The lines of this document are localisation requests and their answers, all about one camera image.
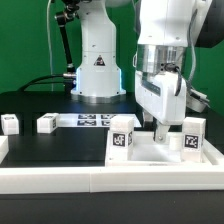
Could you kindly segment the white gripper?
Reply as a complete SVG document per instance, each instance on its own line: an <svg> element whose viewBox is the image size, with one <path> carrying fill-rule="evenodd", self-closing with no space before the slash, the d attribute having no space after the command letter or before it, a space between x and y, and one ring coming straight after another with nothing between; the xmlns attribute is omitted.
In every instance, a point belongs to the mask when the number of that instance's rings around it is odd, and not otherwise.
<svg viewBox="0 0 224 224"><path fill-rule="evenodd" d="M186 82L181 80L178 87L178 75L165 72L150 76L140 71L135 72L136 102L146 111L143 112L143 127L149 128L152 116L155 124L153 140L163 144L166 141L169 125L180 125L185 118Z"/></svg>

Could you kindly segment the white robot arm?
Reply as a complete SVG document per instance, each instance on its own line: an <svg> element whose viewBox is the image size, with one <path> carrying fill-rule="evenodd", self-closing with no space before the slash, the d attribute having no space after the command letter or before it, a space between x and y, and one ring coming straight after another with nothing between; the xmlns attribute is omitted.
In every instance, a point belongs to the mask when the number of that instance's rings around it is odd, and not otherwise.
<svg viewBox="0 0 224 224"><path fill-rule="evenodd" d="M69 67L76 76L74 98L108 102L124 93L115 62L116 28L106 9L129 1L63 0L65 19L78 17L82 26L82 64ZM181 68L187 48L224 40L224 0L139 0L135 25L135 97L157 121L154 140L163 142L172 125L183 123L186 108L202 110L208 103Z"/></svg>

